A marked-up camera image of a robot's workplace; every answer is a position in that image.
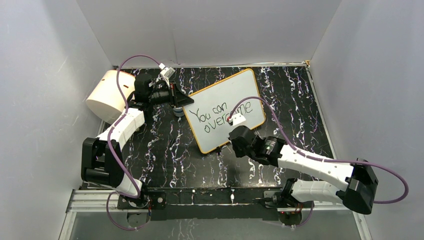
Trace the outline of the yellow framed whiteboard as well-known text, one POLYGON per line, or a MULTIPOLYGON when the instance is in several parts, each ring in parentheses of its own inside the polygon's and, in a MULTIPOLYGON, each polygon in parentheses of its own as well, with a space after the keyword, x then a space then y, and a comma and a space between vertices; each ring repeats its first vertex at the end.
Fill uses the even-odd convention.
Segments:
POLYGON ((235 127, 227 121, 231 111, 245 118, 242 124, 251 130, 266 121, 255 73, 248 68, 205 87, 190 97, 194 103, 183 107, 184 114, 202 154, 208 154, 229 142, 235 127))

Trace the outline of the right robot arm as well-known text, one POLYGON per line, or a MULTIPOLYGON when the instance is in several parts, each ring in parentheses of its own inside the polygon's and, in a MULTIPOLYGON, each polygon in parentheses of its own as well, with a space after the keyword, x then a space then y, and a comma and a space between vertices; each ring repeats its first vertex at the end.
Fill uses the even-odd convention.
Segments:
POLYGON ((282 202, 295 207, 305 202, 330 202, 369 215, 375 202, 378 179, 366 160, 352 163, 333 162, 312 152, 292 149, 283 139, 262 138, 241 125, 229 133, 228 139, 236 157, 250 159, 267 166, 285 168, 318 178, 317 181, 289 179, 281 192, 282 202))

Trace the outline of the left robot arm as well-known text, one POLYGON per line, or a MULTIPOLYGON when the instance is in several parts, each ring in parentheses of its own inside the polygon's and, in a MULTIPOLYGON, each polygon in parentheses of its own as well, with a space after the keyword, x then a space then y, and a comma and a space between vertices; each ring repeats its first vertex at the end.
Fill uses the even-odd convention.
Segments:
POLYGON ((129 197, 137 208, 147 206, 149 194, 143 189, 144 183, 125 167, 122 149, 145 124, 153 106, 168 104, 181 108, 194 102, 173 81, 160 85, 147 73, 133 76, 123 71, 107 71, 86 104, 109 127, 83 141, 81 179, 129 197))

